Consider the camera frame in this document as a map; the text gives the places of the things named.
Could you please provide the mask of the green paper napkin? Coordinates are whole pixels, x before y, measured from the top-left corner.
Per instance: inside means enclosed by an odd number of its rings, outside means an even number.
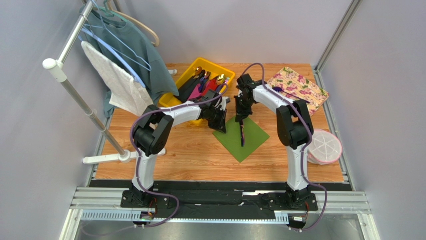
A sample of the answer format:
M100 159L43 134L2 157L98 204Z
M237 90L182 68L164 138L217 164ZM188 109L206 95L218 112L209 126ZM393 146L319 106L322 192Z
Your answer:
M250 118L244 119L240 124L233 117L226 122L226 130L226 133L215 131L213 135L239 163L246 160L270 138Z

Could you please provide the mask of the dark purple spoon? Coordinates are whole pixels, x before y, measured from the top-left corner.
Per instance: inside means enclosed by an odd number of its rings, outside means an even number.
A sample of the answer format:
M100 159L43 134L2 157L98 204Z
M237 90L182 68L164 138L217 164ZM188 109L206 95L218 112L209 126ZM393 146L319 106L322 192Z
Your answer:
M300 100L299 97L297 97L297 96L295 96L295 95L293 95L291 93L288 93L288 92L284 91L281 87L276 86L276 87L273 87L272 89L274 91L276 91L277 93L284 95L288 99Z

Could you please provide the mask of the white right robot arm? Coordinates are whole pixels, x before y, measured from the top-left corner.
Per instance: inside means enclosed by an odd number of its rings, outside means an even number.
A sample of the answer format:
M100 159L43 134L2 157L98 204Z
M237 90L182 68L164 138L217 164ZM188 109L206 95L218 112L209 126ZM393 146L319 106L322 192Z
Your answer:
M311 194L307 177L307 150L314 133L307 102L290 100L264 81L253 81L249 74L240 76L236 87L235 121L241 126L252 115L254 104L262 104L276 114L277 135L286 147L288 162L288 189L283 201L290 209L304 206Z

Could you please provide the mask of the iridescent rainbow table knife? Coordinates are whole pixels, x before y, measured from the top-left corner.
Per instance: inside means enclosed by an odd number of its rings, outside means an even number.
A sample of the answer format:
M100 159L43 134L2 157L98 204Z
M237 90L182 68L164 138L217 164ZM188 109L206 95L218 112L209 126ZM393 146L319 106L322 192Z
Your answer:
M240 128L240 141L241 141L241 147L243 148L245 146L245 133L244 133L244 121L239 121L239 128Z

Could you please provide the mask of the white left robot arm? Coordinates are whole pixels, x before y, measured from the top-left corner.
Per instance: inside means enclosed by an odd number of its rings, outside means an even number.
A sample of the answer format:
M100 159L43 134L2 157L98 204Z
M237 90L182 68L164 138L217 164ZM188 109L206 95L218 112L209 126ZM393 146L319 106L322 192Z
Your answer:
M173 127L195 120L206 120L210 129L226 133L229 97L214 95L183 104L159 108L150 105L133 124L130 139L137 152L136 169L129 190L123 192L121 207L147 208L154 202L154 171L157 158L165 150Z

